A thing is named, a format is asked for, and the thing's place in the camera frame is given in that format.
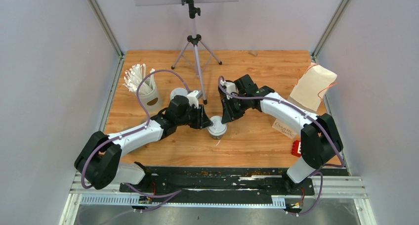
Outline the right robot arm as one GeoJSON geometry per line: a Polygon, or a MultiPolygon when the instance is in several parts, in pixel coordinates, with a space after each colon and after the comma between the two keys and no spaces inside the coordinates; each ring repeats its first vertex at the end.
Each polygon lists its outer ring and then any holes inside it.
{"type": "Polygon", "coordinates": [[[255,109],[284,123],[300,139],[300,158],[288,168],[282,180],[283,190],[295,194],[302,181],[313,175],[337,157],[338,167],[345,162],[343,145],[335,121],[330,114],[304,110],[284,99],[268,86],[258,87],[246,74],[235,81],[218,77],[218,89],[223,107],[222,123],[227,124],[244,116],[248,109],[255,109]]]}

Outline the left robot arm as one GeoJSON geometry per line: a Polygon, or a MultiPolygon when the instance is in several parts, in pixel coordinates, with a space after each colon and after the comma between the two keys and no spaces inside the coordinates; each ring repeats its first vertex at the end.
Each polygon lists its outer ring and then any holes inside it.
{"type": "Polygon", "coordinates": [[[121,158],[170,136],[179,126],[202,130],[212,125],[203,105],[177,95],[168,107],[143,124],[108,135],[94,132],[76,158],[74,167],[84,177],[81,181],[84,188],[100,190],[112,183],[130,183],[138,191],[145,192],[151,187],[146,168],[138,162],[122,163],[121,158]]]}

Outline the white plastic cup lid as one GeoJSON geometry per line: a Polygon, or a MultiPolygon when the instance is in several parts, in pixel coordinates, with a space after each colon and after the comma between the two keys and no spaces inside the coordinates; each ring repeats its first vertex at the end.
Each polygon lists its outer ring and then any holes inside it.
{"type": "Polygon", "coordinates": [[[170,99],[174,99],[177,95],[180,96],[187,96],[188,95],[188,90],[185,88],[175,88],[171,91],[170,93],[170,99]]]}

